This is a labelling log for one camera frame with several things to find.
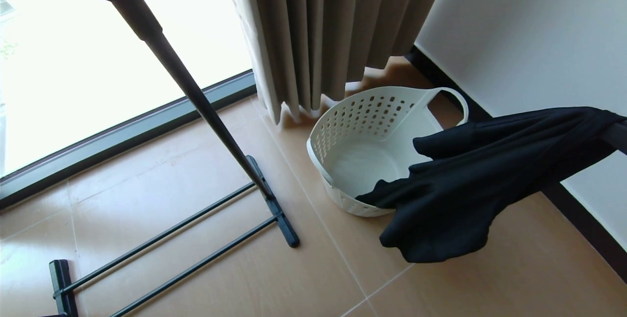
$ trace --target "baseboard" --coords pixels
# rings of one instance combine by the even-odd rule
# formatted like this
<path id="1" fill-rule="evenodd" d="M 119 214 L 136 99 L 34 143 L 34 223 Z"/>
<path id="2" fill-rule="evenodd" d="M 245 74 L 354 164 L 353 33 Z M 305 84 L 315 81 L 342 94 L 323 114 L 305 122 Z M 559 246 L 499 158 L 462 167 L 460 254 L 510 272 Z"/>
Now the baseboard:
<path id="1" fill-rule="evenodd" d="M 492 118 L 481 105 L 468 96 L 462 89 L 430 58 L 425 56 L 417 47 L 405 56 L 407 60 L 425 76 L 435 87 L 455 89 L 468 102 L 469 119 L 484 121 Z M 445 93 L 452 103 L 461 109 L 457 99 Z M 625 251 L 614 237 L 590 214 L 583 205 L 568 192 L 562 184 L 555 184 L 542 190 L 542 193 L 557 207 L 575 228 L 589 241 L 597 252 L 614 269 L 616 274 L 627 283 L 627 251 Z"/>

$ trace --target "white wall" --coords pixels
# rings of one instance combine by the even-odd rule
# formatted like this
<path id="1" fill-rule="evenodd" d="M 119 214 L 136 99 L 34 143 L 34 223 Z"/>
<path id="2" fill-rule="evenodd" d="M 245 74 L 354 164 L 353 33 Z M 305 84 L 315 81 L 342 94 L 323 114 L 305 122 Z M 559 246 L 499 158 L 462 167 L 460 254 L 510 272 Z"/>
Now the white wall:
<path id="1" fill-rule="evenodd" d="M 416 46 L 492 116 L 581 105 L 627 116 L 627 0 L 436 0 Z M 627 249 L 627 155 L 564 186 Z"/>

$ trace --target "curtain fold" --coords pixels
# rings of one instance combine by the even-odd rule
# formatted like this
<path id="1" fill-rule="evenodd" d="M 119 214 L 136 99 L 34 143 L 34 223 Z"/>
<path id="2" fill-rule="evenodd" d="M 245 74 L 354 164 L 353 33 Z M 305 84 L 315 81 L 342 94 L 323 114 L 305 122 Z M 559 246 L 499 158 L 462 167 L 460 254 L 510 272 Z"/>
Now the curtain fold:
<path id="1" fill-rule="evenodd" d="M 274 123 L 344 97 L 365 67 L 410 51 L 434 0 L 233 0 Z"/>

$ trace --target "laundry basket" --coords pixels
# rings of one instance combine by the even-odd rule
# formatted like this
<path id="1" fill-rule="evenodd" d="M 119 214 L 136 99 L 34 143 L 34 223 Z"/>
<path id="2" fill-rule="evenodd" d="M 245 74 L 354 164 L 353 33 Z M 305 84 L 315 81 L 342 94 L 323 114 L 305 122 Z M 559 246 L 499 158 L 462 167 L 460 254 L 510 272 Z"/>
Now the laundry basket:
<path id="1" fill-rule="evenodd" d="M 459 99 L 468 120 L 468 104 L 453 89 L 379 87 L 342 100 L 313 127 L 307 151 L 320 171 L 327 193 L 343 210 L 378 217 L 393 210 L 355 200 L 379 179 L 406 178 L 409 166 L 431 160 L 416 152 L 412 139 L 442 131 L 427 105 L 439 92 Z"/>

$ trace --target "black garment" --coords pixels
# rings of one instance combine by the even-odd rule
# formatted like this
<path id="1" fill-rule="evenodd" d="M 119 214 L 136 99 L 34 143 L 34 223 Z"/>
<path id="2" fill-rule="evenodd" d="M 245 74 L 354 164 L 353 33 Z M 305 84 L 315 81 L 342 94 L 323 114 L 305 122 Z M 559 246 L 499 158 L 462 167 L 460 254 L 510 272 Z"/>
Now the black garment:
<path id="1" fill-rule="evenodd" d="M 591 107 L 546 109 L 471 122 L 423 138 L 432 161 L 409 178 L 379 181 L 357 200 L 396 208 L 381 244 L 408 262 L 442 262 L 482 248 L 497 214 L 611 154 L 598 138 L 625 119 Z"/>

